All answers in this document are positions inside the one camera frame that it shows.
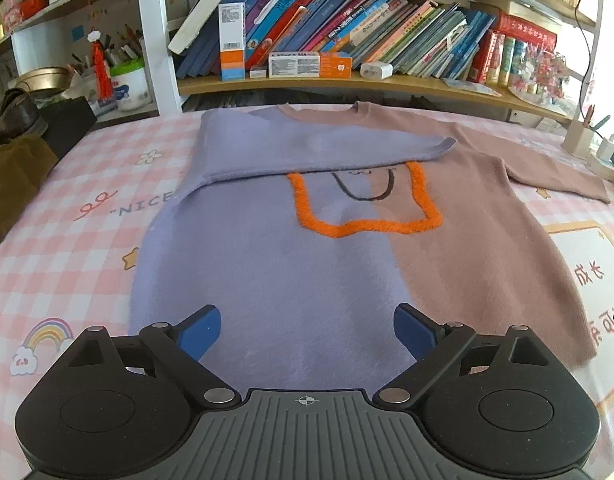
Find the black box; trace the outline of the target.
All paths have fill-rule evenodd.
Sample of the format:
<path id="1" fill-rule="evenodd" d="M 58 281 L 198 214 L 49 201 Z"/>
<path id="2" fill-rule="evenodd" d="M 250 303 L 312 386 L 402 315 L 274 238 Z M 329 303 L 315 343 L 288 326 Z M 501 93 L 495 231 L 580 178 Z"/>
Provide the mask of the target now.
<path id="1" fill-rule="evenodd" d="M 48 124 L 42 139 L 58 160 L 72 151 L 96 123 L 95 114 L 83 96 L 47 105 L 40 114 Z"/>

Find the pink checkered table mat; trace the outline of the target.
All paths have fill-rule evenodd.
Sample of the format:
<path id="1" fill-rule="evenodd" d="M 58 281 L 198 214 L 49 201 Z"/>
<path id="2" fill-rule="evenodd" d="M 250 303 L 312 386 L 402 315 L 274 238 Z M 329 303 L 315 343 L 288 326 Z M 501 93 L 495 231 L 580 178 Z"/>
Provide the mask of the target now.
<path id="1" fill-rule="evenodd" d="M 567 161 L 555 134 L 467 115 L 403 110 L 414 117 L 500 136 Z M 153 118 L 87 134 L 57 165 L 37 198 L 0 245 L 0 479 L 21 479 L 29 470 L 14 430 L 15 412 L 58 347 L 89 325 L 124 334 L 136 251 L 156 212 L 169 200 L 189 166 L 203 112 Z M 516 196 L 552 232 L 598 226 L 614 243 L 611 205 L 512 183 Z M 582 370 L 600 402 L 599 442 L 587 470 L 597 479 L 614 473 L 614 332 L 606 318 L 594 322 L 600 346 Z"/>

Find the brown corduroy cloth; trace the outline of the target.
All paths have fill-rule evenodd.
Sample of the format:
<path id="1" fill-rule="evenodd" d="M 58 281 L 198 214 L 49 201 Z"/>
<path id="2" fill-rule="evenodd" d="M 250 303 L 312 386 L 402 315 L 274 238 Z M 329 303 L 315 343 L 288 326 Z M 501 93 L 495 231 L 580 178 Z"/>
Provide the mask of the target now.
<path id="1" fill-rule="evenodd" d="M 0 145 L 0 244 L 57 162 L 41 136 L 19 136 Z"/>

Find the white power strip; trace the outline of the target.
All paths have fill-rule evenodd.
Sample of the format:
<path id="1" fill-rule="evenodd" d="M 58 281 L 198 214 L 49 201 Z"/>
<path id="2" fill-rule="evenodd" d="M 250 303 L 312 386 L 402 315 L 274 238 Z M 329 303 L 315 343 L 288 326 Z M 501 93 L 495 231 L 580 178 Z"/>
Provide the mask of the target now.
<path id="1" fill-rule="evenodd" d="M 586 167 L 597 177 L 614 183 L 614 165 L 611 155 L 614 152 L 614 140 L 604 139 L 595 152 L 590 152 L 586 158 Z"/>

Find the purple and pink sweater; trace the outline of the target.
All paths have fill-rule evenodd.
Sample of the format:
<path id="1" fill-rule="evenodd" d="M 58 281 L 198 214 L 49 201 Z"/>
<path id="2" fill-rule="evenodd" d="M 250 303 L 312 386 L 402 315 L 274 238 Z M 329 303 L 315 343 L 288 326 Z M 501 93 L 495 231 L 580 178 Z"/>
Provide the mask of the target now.
<path id="1" fill-rule="evenodd" d="M 132 332 L 212 304 L 205 365 L 232 387 L 377 390 L 410 365 L 403 302 L 484 334 L 525 324 L 569 368 L 596 346 L 514 183 L 605 202 L 603 182 L 454 122 L 358 103 L 211 110 L 147 228 Z"/>

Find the tall white orange box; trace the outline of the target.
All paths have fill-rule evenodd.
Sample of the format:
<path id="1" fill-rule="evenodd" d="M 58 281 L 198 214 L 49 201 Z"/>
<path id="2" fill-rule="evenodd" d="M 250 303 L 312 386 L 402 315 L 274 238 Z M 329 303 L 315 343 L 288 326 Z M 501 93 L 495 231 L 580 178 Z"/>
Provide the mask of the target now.
<path id="1" fill-rule="evenodd" d="M 245 78 L 245 3 L 221 3 L 218 8 L 220 78 Z"/>

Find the orange white medicine box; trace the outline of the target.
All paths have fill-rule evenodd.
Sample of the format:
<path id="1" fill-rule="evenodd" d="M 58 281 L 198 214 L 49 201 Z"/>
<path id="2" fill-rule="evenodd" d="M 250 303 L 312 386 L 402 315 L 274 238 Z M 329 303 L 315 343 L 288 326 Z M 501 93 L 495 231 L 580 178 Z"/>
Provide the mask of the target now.
<path id="1" fill-rule="evenodd" d="M 339 52 L 272 52 L 268 56 L 270 78 L 350 79 L 353 59 Z"/>

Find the red thick books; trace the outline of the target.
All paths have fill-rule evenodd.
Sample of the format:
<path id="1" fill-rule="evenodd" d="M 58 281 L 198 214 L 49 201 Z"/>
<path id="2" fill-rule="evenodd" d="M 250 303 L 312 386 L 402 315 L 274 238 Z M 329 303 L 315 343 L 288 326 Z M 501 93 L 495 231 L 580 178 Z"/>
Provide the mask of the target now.
<path id="1" fill-rule="evenodd" d="M 478 43 L 470 81 L 508 87 L 528 52 L 556 50 L 560 26 L 530 6 L 514 0 L 472 0 L 470 6 L 494 18 Z"/>

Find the white tub green lid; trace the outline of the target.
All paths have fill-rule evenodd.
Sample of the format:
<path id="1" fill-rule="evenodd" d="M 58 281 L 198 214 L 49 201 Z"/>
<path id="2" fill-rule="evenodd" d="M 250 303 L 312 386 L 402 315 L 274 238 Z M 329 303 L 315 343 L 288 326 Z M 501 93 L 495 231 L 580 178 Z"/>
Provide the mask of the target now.
<path id="1" fill-rule="evenodd" d="M 118 110 L 131 112 L 153 101 L 143 58 L 134 58 L 110 69 Z"/>

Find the white shelf frame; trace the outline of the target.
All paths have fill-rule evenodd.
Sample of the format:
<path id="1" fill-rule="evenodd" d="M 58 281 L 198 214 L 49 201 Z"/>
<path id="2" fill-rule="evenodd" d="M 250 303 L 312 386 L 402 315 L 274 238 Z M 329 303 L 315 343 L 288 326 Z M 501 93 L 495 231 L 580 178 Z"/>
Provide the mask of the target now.
<path id="1" fill-rule="evenodd" d="M 69 53 L 66 46 L 69 38 L 66 18 L 86 9 L 89 4 L 100 1 L 103 0 L 56 0 L 52 6 L 19 24 L 11 34 L 0 39 L 0 64 L 6 54 L 11 54 L 14 58 L 16 72 L 29 72 L 35 68 L 65 63 Z M 565 0 L 516 1 L 546 15 L 551 21 L 579 27 L 590 48 L 593 51 L 598 49 L 602 23 L 600 16 L 590 18 Z M 138 8 L 159 114 L 173 115 L 181 112 L 182 99 L 189 93 L 219 91 L 216 77 L 206 80 L 192 79 L 188 82 L 177 79 L 168 40 L 170 32 L 180 22 L 177 18 L 168 16 L 166 0 L 138 0 Z"/>

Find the metal bowl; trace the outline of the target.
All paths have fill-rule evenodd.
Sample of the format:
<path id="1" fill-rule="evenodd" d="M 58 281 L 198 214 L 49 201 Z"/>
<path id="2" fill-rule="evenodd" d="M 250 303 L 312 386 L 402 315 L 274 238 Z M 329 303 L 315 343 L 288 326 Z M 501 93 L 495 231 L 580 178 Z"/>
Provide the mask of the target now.
<path id="1" fill-rule="evenodd" d="M 67 90 L 72 82 L 72 71 L 67 67 L 49 66 L 30 70 L 16 79 L 15 88 L 29 93 L 60 93 Z"/>

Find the row of leaning books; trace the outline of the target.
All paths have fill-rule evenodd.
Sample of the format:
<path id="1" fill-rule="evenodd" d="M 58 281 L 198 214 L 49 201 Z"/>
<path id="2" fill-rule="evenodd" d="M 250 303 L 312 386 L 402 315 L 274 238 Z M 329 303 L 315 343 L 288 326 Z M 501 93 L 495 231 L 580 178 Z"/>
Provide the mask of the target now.
<path id="1" fill-rule="evenodd" d="M 220 77 L 218 8 L 245 3 L 245 78 L 269 77 L 272 52 L 339 52 L 393 65 L 393 75 L 468 76 L 494 18 L 441 0 L 200 0 L 169 50 L 179 79 Z"/>

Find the beige pen holder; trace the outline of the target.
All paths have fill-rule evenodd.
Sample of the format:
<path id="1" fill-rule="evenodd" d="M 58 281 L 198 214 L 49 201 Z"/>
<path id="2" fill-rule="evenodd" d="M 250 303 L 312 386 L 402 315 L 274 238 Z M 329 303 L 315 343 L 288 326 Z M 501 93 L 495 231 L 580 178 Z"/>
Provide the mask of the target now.
<path id="1" fill-rule="evenodd" d="M 595 109 L 595 105 L 591 105 L 581 122 L 573 120 L 570 123 L 568 132 L 561 144 L 561 148 L 566 153 L 579 159 L 585 159 L 588 156 L 592 146 L 592 139 L 598 133 L 598 128 L 590 124 L 594 117 Z"/>

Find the white charger block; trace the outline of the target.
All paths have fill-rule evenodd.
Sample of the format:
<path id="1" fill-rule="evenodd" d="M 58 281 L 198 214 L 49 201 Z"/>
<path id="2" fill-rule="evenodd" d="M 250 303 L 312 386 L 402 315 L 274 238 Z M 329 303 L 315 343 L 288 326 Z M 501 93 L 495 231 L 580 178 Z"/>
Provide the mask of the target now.
<path id="1" fill-rule="evenodd" d="M 393 65 L 389 63 L 368 62 L 360 66 L 360 76 L 369 80 L 384 80 L 392 77 L 393 73 Z"/>

